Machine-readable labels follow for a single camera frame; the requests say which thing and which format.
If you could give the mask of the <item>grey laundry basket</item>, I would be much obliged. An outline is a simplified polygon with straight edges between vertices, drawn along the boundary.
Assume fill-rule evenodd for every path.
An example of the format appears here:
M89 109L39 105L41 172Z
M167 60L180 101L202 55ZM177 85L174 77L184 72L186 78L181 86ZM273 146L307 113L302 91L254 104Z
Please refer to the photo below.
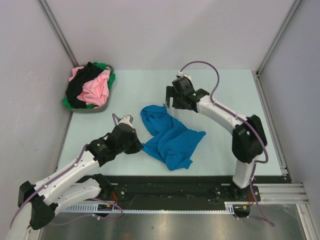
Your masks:
M108 107L112 86L116 80L114 68L106 63L94 62L93 64L103 69L103 71L95 79L85 83L84 90L80 97L77 97L86 103L86 108L72 108L67 97L61 101L71 112L83 114L101 113Z

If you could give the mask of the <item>blue t shirt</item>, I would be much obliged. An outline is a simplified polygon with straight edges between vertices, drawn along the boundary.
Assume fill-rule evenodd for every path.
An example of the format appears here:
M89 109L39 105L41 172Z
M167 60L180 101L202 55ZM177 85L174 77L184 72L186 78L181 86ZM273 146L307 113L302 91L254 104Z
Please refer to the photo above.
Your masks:
M196 147L206 135L187 128L172 117L164 106L144 107L140 116L152 138L143 144L143 151L164 163L170 171L189 169Z

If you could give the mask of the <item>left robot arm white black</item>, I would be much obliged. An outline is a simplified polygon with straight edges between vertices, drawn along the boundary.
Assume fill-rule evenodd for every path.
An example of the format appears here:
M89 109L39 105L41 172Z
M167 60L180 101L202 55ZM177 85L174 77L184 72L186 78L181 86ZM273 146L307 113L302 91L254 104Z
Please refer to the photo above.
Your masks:
M84 200L107 199L113 186L102 174L95 174L82 183L78 181L117 155L135 154L142 147L132 123L121 120L112 132L86 144L79 156L64 168L37 183L26 181L21 184L18 210L6 238L26 240L30 229L40 230L64 209Z

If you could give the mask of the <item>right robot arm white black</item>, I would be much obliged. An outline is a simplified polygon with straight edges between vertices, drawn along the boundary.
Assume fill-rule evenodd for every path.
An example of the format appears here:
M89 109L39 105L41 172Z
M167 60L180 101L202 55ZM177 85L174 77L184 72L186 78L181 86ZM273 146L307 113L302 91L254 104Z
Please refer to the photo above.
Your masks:
M232 136L231 151L236 158L231 196L242 201L249 194L256 164L266 164L268 144L261 119L235 112L213 97L213 93L194 89L189 75L183 74L166 87L165 106L190 110L206 116L225 128Z

